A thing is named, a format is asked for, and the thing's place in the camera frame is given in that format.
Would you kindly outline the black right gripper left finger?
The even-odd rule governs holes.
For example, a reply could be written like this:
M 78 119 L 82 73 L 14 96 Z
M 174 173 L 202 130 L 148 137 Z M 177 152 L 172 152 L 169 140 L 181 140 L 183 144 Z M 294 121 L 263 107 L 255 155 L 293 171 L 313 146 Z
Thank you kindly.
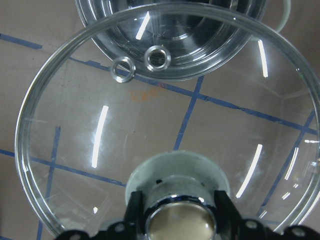
M 142 191 L 133 191 L 127 204 L 124 215 L 124 221 L 131 227 L 137 230 L 141 229 L 141 222 L 143 219 L 144 205 Z

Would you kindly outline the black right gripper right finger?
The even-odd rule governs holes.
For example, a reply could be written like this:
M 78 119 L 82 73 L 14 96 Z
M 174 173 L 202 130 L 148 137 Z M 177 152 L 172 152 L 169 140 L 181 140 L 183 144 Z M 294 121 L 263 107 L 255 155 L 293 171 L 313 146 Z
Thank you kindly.
M 224 190 L 214 191 L 217 227 L 221 231 L 237 232 L 242 217 Z

